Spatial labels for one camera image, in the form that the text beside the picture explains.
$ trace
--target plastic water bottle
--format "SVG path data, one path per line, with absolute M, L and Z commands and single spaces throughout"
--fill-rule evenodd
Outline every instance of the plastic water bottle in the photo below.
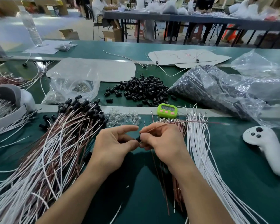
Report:
M 20 18 L 24 24 L 24 26 L 26 27 L 26 29 L 28 30 L 29 34 L 30 34 L 30 38 L 33 41 L 35 46 L 42 46 L 43 45 L 43 41 L 41 40 L 41 37 L 39 36 L 39 33 L 36 30 L 32 15 L 27 12 L 27 11 L 21 11 L 20 12 Z

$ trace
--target white vr headset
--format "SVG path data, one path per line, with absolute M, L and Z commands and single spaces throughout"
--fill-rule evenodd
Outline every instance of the white vr headset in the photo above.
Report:
M 0 85 L 0 99 L 10 101 L 17 107 L 17 110 L 13 113 L 0 118 L 0 129 L 16 122 L 26 113 L 36 111 L 35 101 L 31 93 L 16 85 Z

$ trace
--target person in black shirt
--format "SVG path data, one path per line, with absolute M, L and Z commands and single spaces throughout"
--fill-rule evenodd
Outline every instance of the person in black shirt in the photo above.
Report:
M 203 13 L 210 13 L 211 8 L 214 4 L 215 0 L 197 0 L 196 2 L 196 11 L 201 12 L 201 14 Z M 191 32 L 194 29 L 194 27 L 196 26 L 197 23 L 190 23 L 189 28 L 188 28 L 188 38 L 191 37 Z M 212 23 L 204 23 L 204 26 L 206 27 L 204 35 L 203 35 L 203 39 L 202 42 L 205 43 L 208 34 L 210 32 L 210 30 L 212 29 L 213 24 Z

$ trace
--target floor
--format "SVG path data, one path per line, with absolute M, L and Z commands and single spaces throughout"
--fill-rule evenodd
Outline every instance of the floor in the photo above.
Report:
M 69 9 L 69 15 L 67 17 L 50 17 L 46 15 L 34 15 L 33 16 L 36 28 L 40 36 L 45 38 L 55 38 L 61 39 L 60 29 L 73 29 L 78 32 L 80 40 L 102 40 L 103 30 L 108 30 L 107 28 L 102 27 L 94 27 L 94 38 L 93 38 L 93 28 L 92 21 L 86 20 L 83 17 L 79 17 L 79 12 L 76 9 Z M 165 23 L 158 22 L 157 23 L 158 32 L 156 34 L 156 39 L 154 41 L 150 41 L 144 39 L 143 36 L 140 36 L 140 42 L 144 43 L 168 43 L 163 40 L 163 32 L 165 28 Z M 250 38 L 253 31 L 248 31 L 246 35 L 243 37 L 243 41 L 246 43 Z M 137 42 L 137 38 L 134 37 L 134 30 L 127 30 L 127 42 Z M 254 41 L 258 34 L 264 33 L 264 31 L 257 31 L 250 41 L 249 47 L 255 47 Z M 184 28 L 183 33 L 180 33 L 177 41 L 172 42 L 172 44 L 183 44 L 183 40 L 186 34 L 186 28 Z M 206 45 L 214 45 L 217 39 L 217 36 L 214 36 L 209 41 L 210 35 L 207 39 Z M 23 24 L 19 18 L 16 17 L 6 17 L 0 20 L 0 45 L 3 47 L 5 51 L 12 49 L 22 43 L 33 45 L 30 40 L 29 34 L 27 30 L 23 27 Z M 189 44 L 198 44 L 197 41 L 192 41 Z M 221 42 L 220 46 L 230 46 L 230 44 L 226 44 Z

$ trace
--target small plastic packet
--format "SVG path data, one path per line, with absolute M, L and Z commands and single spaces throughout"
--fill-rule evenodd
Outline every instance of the small plastic packet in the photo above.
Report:
M 62 52 L 67 52 L 71 47 L 74 47 L 76 45 L 78 44 L 63 43 L 60 46 L 58 46 L 56 49 Z

